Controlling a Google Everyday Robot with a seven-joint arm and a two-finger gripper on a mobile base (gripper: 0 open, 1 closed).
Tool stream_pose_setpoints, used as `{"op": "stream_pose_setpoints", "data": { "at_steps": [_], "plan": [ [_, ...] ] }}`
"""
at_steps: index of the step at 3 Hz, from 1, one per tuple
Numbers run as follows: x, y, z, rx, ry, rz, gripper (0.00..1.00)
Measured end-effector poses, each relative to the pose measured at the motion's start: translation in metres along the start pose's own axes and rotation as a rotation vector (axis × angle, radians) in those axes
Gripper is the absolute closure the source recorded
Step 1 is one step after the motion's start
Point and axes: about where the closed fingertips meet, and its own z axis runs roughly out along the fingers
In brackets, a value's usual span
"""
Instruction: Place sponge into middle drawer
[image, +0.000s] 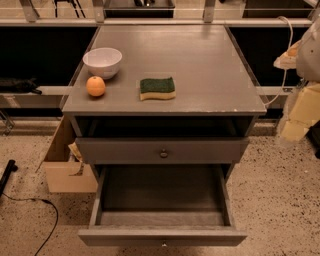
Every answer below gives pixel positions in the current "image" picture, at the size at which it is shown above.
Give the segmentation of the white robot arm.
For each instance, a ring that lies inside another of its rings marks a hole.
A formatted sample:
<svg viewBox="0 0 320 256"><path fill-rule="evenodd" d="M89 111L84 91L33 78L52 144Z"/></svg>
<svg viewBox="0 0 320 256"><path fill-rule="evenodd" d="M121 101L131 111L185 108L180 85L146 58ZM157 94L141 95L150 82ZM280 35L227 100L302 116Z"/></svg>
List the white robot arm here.
<svg viewBox="0 0 320 256"><path fill-rule="evenodd" d="M296 71L307 81L320 82L320 17L301 38L296 56Z"/></svg>

